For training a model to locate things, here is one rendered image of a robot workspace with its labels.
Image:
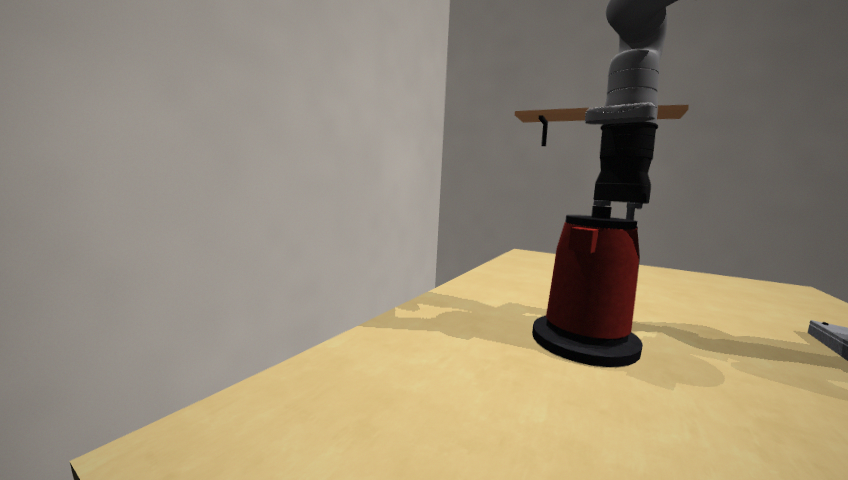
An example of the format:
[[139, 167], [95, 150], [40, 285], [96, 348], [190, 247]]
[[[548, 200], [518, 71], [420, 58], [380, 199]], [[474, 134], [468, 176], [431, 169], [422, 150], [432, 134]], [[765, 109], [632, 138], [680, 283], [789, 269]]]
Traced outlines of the black round disc with center stud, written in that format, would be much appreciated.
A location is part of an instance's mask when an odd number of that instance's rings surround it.
[[546, 315], [537, 318], [532, 336], [542, 348], [564, 359], [598, 367], [624, 367], [641, 358], [643, 343], [633, 332], [628, 342], [613, 347], [586, 345], [558, 336], [546, 323]]

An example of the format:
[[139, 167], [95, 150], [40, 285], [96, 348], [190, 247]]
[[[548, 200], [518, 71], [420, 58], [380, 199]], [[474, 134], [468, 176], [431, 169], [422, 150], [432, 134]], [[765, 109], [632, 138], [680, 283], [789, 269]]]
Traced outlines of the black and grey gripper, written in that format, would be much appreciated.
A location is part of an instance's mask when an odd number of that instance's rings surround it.
[[585, 112], [585, 123], [604, 124], [594, 205], [627, 202], [626, 219], [634, 220], [635, 208], [641, 209], [641, 203], [648, 204], [650, 199], [648, 171], [658, 128], [657, 91], [648, 87], [616, 89], [607, 94], [605, 106]]

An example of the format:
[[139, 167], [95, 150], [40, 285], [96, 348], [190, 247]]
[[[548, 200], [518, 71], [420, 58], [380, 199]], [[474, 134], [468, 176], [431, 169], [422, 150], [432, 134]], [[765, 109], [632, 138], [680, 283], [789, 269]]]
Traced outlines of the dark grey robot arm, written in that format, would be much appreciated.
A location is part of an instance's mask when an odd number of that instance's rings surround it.
[[676, 1], [609, 0], [606, 17], [619, 35], [619, 50], [610, 63], [607, 94], [626, 87], [648, 87], [658, 92], [659, 61], [667, 31], [666, 7]]

